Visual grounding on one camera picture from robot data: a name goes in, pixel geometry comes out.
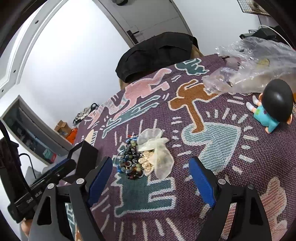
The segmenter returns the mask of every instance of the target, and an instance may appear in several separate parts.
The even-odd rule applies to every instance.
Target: clear plastic wrap
[[[296,51],[288,45],[248,37],[216,50],[219,56],[229,58],[225,67],[202,78],[209,94],[260,93],[269,81],[277,78],[296,92]]]

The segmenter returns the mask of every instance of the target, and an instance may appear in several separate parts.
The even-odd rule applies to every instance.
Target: white sock
[[[254,108],[254,106],[252,106],[252,104],[250,102],[247,102],[246,106],[247,106],[249,111],[252,111],[252,109]]]
[[[255,105],[258,105],[259,100],[256,98],[255,95],[253,95],[252,99],[253,99],[253,103],[254,103]]]

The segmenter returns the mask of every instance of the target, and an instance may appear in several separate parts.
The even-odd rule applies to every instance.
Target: hand
[[[31,225],[32,225],[32,219],[29,220],[24,220],[21,224],[22,227],[22,231],[25,233],[25,235],[27,237],[29,237],[29,233],[30,233],[30,229],[31,229]]]
[[[265,127],[265,131],[267,132],[267,134],[270,134],[270,132],[268,131],[268,127]]]

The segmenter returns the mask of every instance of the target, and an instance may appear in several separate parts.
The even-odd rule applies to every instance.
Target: door handle
[[[134,36],[135,34],[139,33],[139,31],[132,33],[130,30],[126,31],[126,33],[129,35],[129,37],[131,38],[131,40],[133,41],[134,44],[138,44],[139,41],[136,39],[136,37]]]

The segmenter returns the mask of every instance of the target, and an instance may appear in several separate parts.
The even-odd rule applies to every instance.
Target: orange bag
[[[74,141],[75,141],[75,138],[76,138],[76,135],[77,135],[77,131],[78,131],[78,128],[75,127],[74,129],[72,129],[70,135],[68,135],[67,138],[66,138],[72,144],[74,144]]]

